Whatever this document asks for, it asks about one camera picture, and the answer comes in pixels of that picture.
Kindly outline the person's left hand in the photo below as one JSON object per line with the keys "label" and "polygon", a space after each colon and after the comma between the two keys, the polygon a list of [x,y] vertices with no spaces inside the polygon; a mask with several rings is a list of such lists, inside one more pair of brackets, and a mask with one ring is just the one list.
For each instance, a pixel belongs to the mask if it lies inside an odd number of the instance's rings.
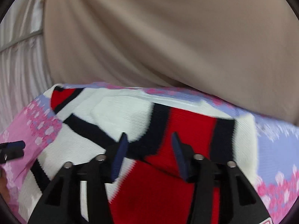
{"label": "person's left hand", "polygon": [[9,193],[7,184],[8,184],[8,180],[6,177],[6,172],[3,168],[1,168],[0,192],[1,192],[1,195],[2,195],[3,199],[5,200],[5,202],[9,203],[10,202],[10,193]]}

